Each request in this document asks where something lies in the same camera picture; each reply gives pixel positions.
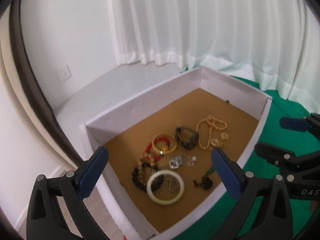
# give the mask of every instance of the white wall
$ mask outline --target white wall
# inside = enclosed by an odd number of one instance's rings
[[[53,109],[116,67],[107,0],[22,0],[26,51]],[[60,83],[56,70],[68,65],[72,78]]]
[[[36,177],[44,174],[50,178],[63,170],[24,127],[1,78],[0,105],[0,206],[18,228],[25,218]]]

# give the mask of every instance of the blue gripper pad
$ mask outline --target blue gripper pad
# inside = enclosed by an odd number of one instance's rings
[[[100,146],[89,160],[84,161],[76,170],[75,184],[78,186],[78,198],[83,200],[90,196],[100,175],[109,160],[109,152]]]
[[[211,162],[230,197],[239,201],[245,184],[242,169],[236,162],[231,161],[219,147],[212,150]]]
[[[281,128],[298,131],[298,132],[306,132],[309,131],[311,125],[305,119],[297,119],[297,118],[289,118],[282,117],[279,121]]]

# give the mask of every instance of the yellow bead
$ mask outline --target yellow bead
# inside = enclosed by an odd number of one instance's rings
[[[167,152],[167,151],[169,151],[169,147],[166,145],[166,146],[163,146],[163,147],[161,147],[161,150],[163,151],[163,152]]]

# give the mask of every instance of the brown cardboard bottom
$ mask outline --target brown cardboard bottom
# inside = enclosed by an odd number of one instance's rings
[[[183,158],[183,165],[173,170],[182,177],[185,191],[177,203],[168,206],[153,202],[147,193],[133,184],[131,175],[133,168],[137,165],[138,157],[142,155],[156,134],[166,133],[174,136],[175,128],[181,124],[195,129],[196,124],[208,115],[227,122],[228,128],[224,132],[228,133],[229,140],[223,150],[231,160],[236,161],[251,139],[258,120],[201,89],[179,98],[105,144],[105,147],[109,150],[109,162],[121,185],[137,208],[158,232],[168,229],[183,219],[220,183],[217,173],[214,172],[209,176],[213,180],[213,187],[210,190],[194,187],[193,184],[194,179],[200,182],[202,176],[210,168],[210,152],[201,150],[199,147],[187,151],[181,145],[178,145],[175,152],[165,155],[157,163],[159,168],[169,169],[169,160],[174,155],[189,155],[197,158],[193,167],[187,166],[187,159]],[[203,145],[206,145],[208,140],[209,128],[206,122],[199,127],[199,138]],[[220,133],[220,131],[213,130],[212,138],[220,139]],[[148,168],[144,170],[147,181],[150,170]],[[165,182],[154,194],[164,200],[175,196],[169,192]]]

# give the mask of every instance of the white box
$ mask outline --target white box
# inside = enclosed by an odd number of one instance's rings
[[[229,100],[230,104],[259,121],[251,140],[237,161],[239,166],[243,167],[261,135],[272,98],[238,79],[206,67],[195,68],[156,84],[80,125],[86,157],[89,158],[98,146],[199,88],[218,98]],[[152,236],[153,240],[174,238],[199,220],[226,191],[220,183],[191,213],[159,233],[134,205],[109,163],[97,182],[97,188],[112,218],[129,240],[144,240]]]

